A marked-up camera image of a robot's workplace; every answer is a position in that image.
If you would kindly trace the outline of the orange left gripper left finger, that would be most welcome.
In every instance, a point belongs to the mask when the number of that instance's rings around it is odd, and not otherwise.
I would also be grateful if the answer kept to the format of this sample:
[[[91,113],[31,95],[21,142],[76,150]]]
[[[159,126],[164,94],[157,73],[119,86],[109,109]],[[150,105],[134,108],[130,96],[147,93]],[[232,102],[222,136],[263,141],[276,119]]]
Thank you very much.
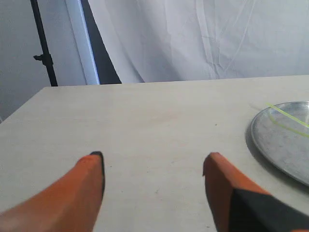
[[[104,157],[94,151],[52,185],[0,215],[2,232],[91,232],[105,190]]]

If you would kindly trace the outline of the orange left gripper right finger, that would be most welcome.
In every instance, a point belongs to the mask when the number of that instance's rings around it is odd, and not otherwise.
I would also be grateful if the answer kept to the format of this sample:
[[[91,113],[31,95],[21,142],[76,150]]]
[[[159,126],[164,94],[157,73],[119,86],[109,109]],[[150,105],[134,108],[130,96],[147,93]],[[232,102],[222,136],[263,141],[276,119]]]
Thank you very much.
[[[265,191],[223,155],[203,163],[205,192],[219,232],[307,232],[308,215]]]

